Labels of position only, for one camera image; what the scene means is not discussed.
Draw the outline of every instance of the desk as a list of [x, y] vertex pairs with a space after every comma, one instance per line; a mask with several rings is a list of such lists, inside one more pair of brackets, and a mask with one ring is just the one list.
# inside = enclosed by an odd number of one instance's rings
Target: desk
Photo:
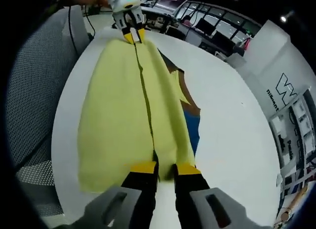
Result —
[[[111, 28], [97, 33], [70, 73], [55, 115], [52, 167], [59, 201], [70, 223], [82, 216], [85, 205], [97, 196], [79, 190], [77, 134], [91, 75], [112, 38], [123, 36]], [[146, 31], [146, 38], [185, 71], [187, 88], [201, 108], [196, 165], [209, 186], [219, 187], [244, 205], [251, 220], [272, 225], [280, 197], [277, 150], [250, 89], [233, 68], [198, 47], [150, 31]], [[180, 229], [174, 184], [159, 183], [156, 201], [151, 229]]]
[[227, 53], [227, 51], [225, 51], [222, 48], [218, 47], [217, 45], [213, 44], [210, 41], [211, 40], [210, 36], [205, 35], [202, 31], [199, 31], [195, 27], [190, 28], [182, 23], [179, 23], [178, 30], [182, 31], [184, 34], [188, 33], [185, 41], [192, 44], [192, 45], [199, 47], [200, 44], [203, 42], [203, 43], [207, 44], [208, 46], [210, 46], [212, 49], [214, 49], [214, 51], [220, 51], [223, 54], [225, 54], [226, 56], [230, 55]]
[[162, 9], [162, 8], [155, 8], [155, 7], [150, 8], [150, 7], [142, 6], [142, 11], [144, 14], [151, 13], [151, 14], [157, 15], [157, 17], [163, 17], [164, 21], [163, 21], [162, 28], [160, 29], [160, 33], [162, 34], [166, 32], [169, 22], [172, 19], [174, 19], [174, 15], [170, 11]]

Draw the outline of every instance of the white wall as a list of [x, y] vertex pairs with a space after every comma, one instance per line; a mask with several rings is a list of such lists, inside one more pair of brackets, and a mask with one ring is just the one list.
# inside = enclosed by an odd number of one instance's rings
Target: white wall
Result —
[[246, 64], [237, 69], [266, 117], [284, 107], [305, 86], [316, 102], [316, 76], [289, 35], [267, 21], [245, 52]]

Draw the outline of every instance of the office chair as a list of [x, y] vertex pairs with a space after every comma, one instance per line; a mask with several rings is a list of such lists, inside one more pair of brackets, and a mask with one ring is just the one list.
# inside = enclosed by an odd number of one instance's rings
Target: office chair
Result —
[[[89, 44], [80, 6], [71, 7], [80, 54]], [[16, 177], [40, 216], [62, 214], [51, 166], [51, 132], [58, 101], [78, 56], [68, 8], [47, 19], [23, 44], [10, 74], [6, 135]]]

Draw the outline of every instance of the yellow towel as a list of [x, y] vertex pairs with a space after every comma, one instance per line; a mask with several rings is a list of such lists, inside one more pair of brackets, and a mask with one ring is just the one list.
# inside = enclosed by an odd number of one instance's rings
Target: yellow towel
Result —
[[190, 105], [190, 102], [187, 100], [186, 96], [184, 95], [183, 91], [181, 90], [180, 82], [179, 82], [179, 70], [175, 70], [171, 72], [171, 77], [173, 81], [173, 85], [176, 88], [177, 95], [179, 99], [185, 103], [188, 103]]
[[[137, 44], [159, 160], [166, 180], [176, 162], [194, 165], [194, 155], [177, 91], [157, 48]], [[120, 185], [131, 165], [152, 160], [148, 123], [135, 47], [112, 40], [90, 80], [78, 130], [79, 182], [83, 191]]]

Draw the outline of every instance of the ceiling light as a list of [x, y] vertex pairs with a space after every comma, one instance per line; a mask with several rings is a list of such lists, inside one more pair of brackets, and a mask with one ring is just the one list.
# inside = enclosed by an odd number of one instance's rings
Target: ceiling light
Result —
[[291, 10], [291, 11], [289, 11], [288, 14], [282, 15], [282, 16], [280, 17], [281, 22], [286, 23], [287, 20], [288, 20], [288, 18], [289, 18], [290, 16], [292, 16], [293, 14], [294, 14], [294, 11]]
[[280, 17], [280, 20], [281, 20], [281, 22], [284, 22], [284, 23], [286, 23], [286, 21], [287, 21], [287, 19], [286, 19], [285, 16], [281, 16], [281, 17]]

